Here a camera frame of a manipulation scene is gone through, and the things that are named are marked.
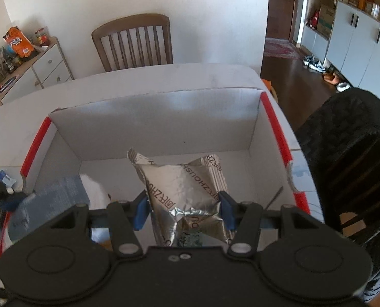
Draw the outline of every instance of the wooden chair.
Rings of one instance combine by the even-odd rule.
[[[148,31],[149,26],[153,27],[154,51],[152,51],[152,47],[150,44],[150,36],[149,36],[149,31]],[[165,15],[160,15],[160,14],[140,14],[140,15],[132,15],[128,17],[115,19],[114,21],[111,21],[109,23],[106,23],[100,26],[99,28],[97,28],[96,30],[92,32],[93,43],[96,47],[97,53],[99,54],[100,60],[102,61],[105,71],[106,72],[112,71],[111,64],[109,62],[109,59],[105,51],[105,47],[103,46],[103,40],[106,40],[103,38],[105,37],[108,37],[113,60],[115,62],[115,67],[117,70],[121,69],[119,59],[118,59],[118,54],[116,52],[116,48],[115,48],[115,44],[113,40],[114,37],[112,36],[113,34],[117,34],[118,36],[120,53],[122,56],[122,61],[123,61],[123,65],[125,69],[130,68],[130,67],[133,67],[133,68],[143,67],[146,65],[139,28],[144,28],[144,40],[146,42],[146,53],[147,53],[146,57],[147,57],[148,65],[152,66],[154,64],[153,53],[156,54],[157,64],[162,64],[159,37],[157,34],[157,26],[161,26],[163,30],[163,40],[164,40],[164,47],[165,47],[165,53],[166,53],[166,62],[168,64],[173,63],[173,52],[172,52],[172,42],[170,38],[169,17]],[[131,29],[135,29],[139,61],[136,60],[135,50],[134,50],[134,46],[132,42],[132,35],[130,33]],[[126,31],[127,33],[127,43],[128,43],[129,52],[130,52],[130,65],[129,65],[128,57],[126,55],[125,46],[122,40],[123,31]]]

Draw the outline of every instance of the shoe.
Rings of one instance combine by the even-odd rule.
[[[328,84],[333,85],[333,86],[337,86],[339,83],[341,83],[340,78],[335,74],[334,74],[334,78],[332,78],[331,80],[324,77],[324,81],[327,82]]]
[[[330,81],[332,81],[334,78],[335,78],[335,74],[332,74],[332,75],[329,75],[329,74],[327,74],[327,73],[325,73],[324,75],[323,75],[323,78],[324,78],[324,81],[326,81],[326,82],[330,82]]]
[[[324,75],[324,78],[333,79],[335,77],[335,73],[333,70],[327,70]]]
[[[304,65],[308,66],[310,63],[313,63],[315,58],[314,55],[307,55],[303,60]]]
[[[316,70],[319,73],[325,73],[326,69],[322,63],[318,60],[318,63],[309,63],[308,67],[312,70]]]
[[[337,91],[342,92],[349,89],[351,85],[347,82],[342,82],[337,85]]]

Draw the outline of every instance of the silver foil bag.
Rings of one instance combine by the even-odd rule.
[[[127,156],[146,185],[159,246],[202,246],[206,236],[230,243],[219,215],[218,192],[228,188],[218,156],[181,165],[157,165],[134,149]]]

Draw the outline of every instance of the orange snack bag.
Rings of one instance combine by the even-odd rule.
[[[4,40],[21,58],[31,58],[37,53],[31,42],[24,36],[17,26],[10,28],[4,36]]]

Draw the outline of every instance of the black chair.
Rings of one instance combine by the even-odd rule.
[[[342,230],[359,221],[349,237],[371,255],[373,273],[363,293],[380,292],[380,100],[357,88],[332,96],[296,132],[308,161],[325,223]],[[356,216],[341,224],[340,215]]]

